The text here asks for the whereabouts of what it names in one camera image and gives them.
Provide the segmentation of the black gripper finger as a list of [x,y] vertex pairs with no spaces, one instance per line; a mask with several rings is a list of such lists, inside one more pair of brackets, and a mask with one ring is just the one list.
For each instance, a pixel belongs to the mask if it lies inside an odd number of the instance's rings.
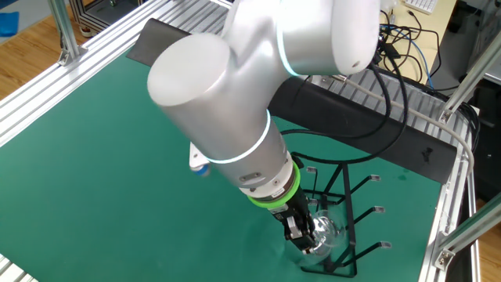
[[307,246],[316,246],[315,236],[312,233],[312,229],[308,223],[305,224],[305,228],[303,230],[303,238],[305,241],[305,245]]
[[303,230],[300,229],[294,217],[287,218],[286,239],[290,240],[292,244],[302,253],[312,253],[312,250],[315,247],[305,245]]

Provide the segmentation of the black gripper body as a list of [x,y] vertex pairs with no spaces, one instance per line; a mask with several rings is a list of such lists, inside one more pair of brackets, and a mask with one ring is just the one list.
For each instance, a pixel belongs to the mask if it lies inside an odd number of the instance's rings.
[[295,226],[299,231],[313,231],[314,222],[308,209],[308,197],[302,188],[298,187],[291,199],[278,208],[269,210],[279,220],[286,231],[290,231],[288,219],[294,219]]

